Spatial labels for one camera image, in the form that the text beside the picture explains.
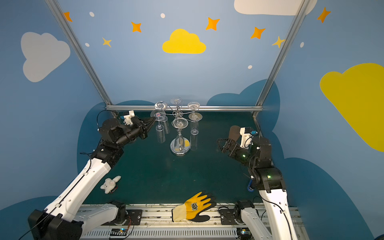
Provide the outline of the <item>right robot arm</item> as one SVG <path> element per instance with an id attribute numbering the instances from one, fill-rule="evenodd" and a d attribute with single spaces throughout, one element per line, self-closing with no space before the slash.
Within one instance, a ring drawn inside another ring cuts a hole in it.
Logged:
<path id="1" fill-rule="evenodd" d="M 248 189 L 258 190 L 270 226 L 265 226 L 250 201 L 236 203 L 236 219 L 247 226 L 256 240 L 296 240 L 286 184 L 281 171 L 273 165 L 270 141 L 264 137 L 250 140 L 248 149 L 231 139 L 218 139 L 218 146 L 221 152 L 248 166 L 251 178 Z"/>

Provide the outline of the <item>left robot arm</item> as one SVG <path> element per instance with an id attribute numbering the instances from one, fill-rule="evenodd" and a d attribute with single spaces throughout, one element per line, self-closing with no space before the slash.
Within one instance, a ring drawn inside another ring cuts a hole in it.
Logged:
<path id="1" fill-rule="evenodd" d="M 125 145 L 137 138 L 144 140 L 155 124 L 154 117 L 140 119 L 127 115 L 128 122 L 107 119 L 99 127 L 101 141 L 83 170 L 44 210 L 34 210 L 28 217 L 35 240 L 79 240 L 91 230 L 126 218 L 125 204 L 105 204 L 83 217 L 76 214 L 99 181 L 117 164 Z"/>

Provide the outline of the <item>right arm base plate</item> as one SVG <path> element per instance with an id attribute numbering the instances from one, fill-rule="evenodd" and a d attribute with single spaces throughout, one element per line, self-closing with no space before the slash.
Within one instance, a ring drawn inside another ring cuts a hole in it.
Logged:
<path id="1" fill-rule="evenodd" d="M 238 220 L 235 216 L 234 209 L 219 208 L 220 220 L 222 225 L 239 225 Z"/>

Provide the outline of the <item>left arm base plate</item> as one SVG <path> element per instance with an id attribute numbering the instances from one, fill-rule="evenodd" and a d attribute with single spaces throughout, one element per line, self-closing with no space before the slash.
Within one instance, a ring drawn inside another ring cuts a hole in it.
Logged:
<path id="1" fill-rule="evenodd" d="M 142 220 L 142 210 L 126 210 L 124 216 L 116 219 L 114 225 L 116 226 L 139 226 Z"/>

